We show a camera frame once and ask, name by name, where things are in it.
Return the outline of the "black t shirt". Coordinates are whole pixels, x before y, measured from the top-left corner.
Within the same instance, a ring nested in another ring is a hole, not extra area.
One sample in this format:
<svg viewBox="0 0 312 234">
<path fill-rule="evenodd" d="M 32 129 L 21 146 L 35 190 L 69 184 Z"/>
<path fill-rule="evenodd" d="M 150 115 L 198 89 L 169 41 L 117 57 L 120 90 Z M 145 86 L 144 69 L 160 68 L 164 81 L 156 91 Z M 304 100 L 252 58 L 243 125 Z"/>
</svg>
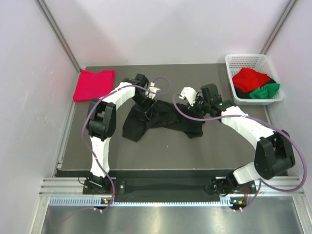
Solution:
<svg viewBox="0 0 312 234">
<path fill-rule="evenodd" d="M 195 138 L 203 135 L 202 126 L 203 122 L 182 116 L 172 103 L 157 100 L 146 113 L 137 104 L 130 109 L 122 128 L 122 136 L 137 142 L 149 129 L 163 127 L 181 131 L 188 138 Z"/>
</svg>

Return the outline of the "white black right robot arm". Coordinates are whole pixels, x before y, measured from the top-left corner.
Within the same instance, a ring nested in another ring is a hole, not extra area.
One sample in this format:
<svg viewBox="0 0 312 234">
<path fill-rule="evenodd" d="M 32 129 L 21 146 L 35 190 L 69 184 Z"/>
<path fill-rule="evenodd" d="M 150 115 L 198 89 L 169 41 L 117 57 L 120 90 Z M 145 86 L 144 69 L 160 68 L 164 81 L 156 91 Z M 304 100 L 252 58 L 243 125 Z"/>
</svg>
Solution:
<svg viewBox="0 0 312 234">
<path fill-rule="evenodd" d="M 258 179 L 269 180 L 295 165 L 293 147 L 285 136 L 287 133 L 273 131 L 247 115 L 232 101 L 217 102 L 195 96 L 189 104 L 200 117 L 222 117 L 220 122 L 243 136 L 255 149 L 254 161 L 235 169 L 226 176 L 228 188 L 239 193 L 245 185 Z"/>
</svg>

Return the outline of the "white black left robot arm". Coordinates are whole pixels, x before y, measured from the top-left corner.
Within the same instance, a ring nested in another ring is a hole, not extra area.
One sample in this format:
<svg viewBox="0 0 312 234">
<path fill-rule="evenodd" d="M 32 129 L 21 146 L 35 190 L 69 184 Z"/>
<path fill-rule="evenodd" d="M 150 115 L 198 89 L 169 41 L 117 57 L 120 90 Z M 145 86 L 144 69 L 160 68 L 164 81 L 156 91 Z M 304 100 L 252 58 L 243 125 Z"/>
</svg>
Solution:
<svg viewBox="0 0 312 234">
<path fill-rule="evenodd" d="M 135 79 L 125 78 L 110 93 L 90 101 L 84 131 L 88 132 L 91 144 L 87 145 L 92 155 L 90 174 L 87 182 L 99 193 L 114 191 L 113 179 L 109 175 L 110 140 L 117 127 L 117 110 L 125 102 L 133 99 L 144 112 L 148 112 L 155 103 L 155 96 L 160 89 L 155 81 L 138 74 Z"/>
</svg>

